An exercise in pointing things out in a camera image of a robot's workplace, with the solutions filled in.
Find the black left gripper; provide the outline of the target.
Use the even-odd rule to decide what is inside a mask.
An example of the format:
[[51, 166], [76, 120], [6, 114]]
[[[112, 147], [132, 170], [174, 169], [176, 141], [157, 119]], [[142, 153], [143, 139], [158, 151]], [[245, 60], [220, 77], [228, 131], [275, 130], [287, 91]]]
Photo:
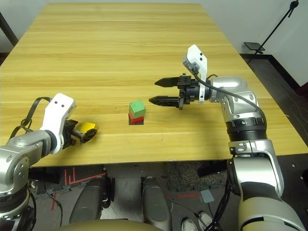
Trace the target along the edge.
[[94, 128], [89, 129], [85, 133], [81, 133], [81, 131], [75, 128], [77, 124], [78, 122], [75, 120], [65, 120], [63, 128], [64, 148], [74, 146], [76, 144], [76, 140], [74, 140], [72, 136], [79, 138], [80, 143], [87, 143], [96, 135], [97, 129]]

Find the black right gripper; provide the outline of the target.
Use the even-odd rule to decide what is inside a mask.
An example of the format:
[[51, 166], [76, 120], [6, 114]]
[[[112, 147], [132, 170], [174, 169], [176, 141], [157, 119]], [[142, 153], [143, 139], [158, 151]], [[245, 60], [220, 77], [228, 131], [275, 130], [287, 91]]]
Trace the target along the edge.
[[179, 97], [155, 96], [149, 99], [149, 102], [152, 104], [176, 107], [181, 110], [185, 104], [199, 100], [199, 82], [185, 73], [179, 77], [161, 78], [154, 84], [164, 88], [177, 86], [179, 89]]

